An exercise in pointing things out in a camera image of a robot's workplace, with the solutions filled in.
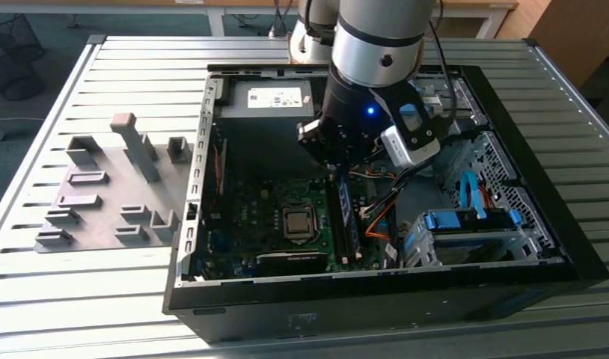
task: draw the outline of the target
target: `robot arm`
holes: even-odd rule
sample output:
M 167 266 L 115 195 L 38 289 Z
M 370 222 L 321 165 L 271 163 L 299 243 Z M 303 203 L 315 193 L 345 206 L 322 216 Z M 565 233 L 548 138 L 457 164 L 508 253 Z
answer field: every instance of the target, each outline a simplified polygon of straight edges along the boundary
M 310 36 L 319 32 L 306 8 L 319 2 L 309 0 L 303 5 Z M 301 144 L 321 163 L 342 167 L 365 162 L 378 139 L 398 167 L 413 167 L 440 152 L 438 138 L 449 126 L 430 119 L 409 84 L 419 65 L 433 3 L 341 0 L 322 113 L 299 128 Z M 421 118 L 414 125 L 401 115 L 407 104 Z

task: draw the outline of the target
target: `green circuit board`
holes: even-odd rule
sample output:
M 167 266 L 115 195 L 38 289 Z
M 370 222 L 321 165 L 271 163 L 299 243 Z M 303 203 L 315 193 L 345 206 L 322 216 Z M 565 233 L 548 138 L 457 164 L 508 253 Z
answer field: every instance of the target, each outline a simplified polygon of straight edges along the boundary
M 313 250 L 334 258 L 334 238 L 329 227 L 325 182 L 297 179 L 259 185 L 239 182 L 234 188 L 233 251 L 261 254 L 269 251 Z M 311 208 L 317 230 L 314 239 L 295 244 L 283 238 L 283 209 Z
M 350 187 L 358 208 L 361 198 L 366 199 L 366 184 L 355 179 Z M 373 268 L 378 261 L 377 241 L 362 248 L 365 259 L 361 261 L 343 264 L 335 256 L 325 179 L 238 181 L 231 187 L 230 198 L 231 226 L 227 230 L 216 230 L 210 240 L 212 255 L 208 260 L 222 271 L 222 279 L 253 277 L 253 271 L 246 269 L 251 268 L 255 256 L 273 252 L 325 253 L 327 272 Z M 313 215 L 314 232 L 309 239 L 298 241 L 286 237 L 286 212 Z

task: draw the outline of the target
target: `cpu socket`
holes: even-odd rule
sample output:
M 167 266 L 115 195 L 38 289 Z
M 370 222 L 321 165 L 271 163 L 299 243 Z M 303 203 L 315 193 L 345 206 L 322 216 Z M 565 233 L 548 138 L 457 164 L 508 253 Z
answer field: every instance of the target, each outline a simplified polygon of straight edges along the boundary
M 313 206 L 283 207 L 283 232 L 285 239 L 297 245 L 307 243 L 315 234 Z

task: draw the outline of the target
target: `power supply label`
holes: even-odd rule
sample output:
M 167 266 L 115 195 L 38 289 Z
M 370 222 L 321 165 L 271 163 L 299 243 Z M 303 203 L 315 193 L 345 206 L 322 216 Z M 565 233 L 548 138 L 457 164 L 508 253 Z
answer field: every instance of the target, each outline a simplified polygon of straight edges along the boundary
M 253 88 L 247 92 L 249 108 L 302 107 L 301 88 Z

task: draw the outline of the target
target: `aluminum workbench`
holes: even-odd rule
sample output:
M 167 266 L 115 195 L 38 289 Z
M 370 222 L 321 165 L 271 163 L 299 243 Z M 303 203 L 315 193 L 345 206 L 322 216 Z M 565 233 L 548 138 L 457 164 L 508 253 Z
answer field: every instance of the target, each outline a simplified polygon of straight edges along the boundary
M 482 67 L 609 268 L 609 128 L 538 47 L 444 45 L 450 63 Z M 496 322 L 210 348 L 160 312 L 170 248 L 34 252 L 71 136 L 119 143 L 111 116 L 132 112 L 152 143 L 195 138 L 207 64 L 277 62 L 287 62 L 287 42 L 259 37 L 107 37 L 87 45 L 0 205 L 0 358 L 609 358 L 609 281 Z

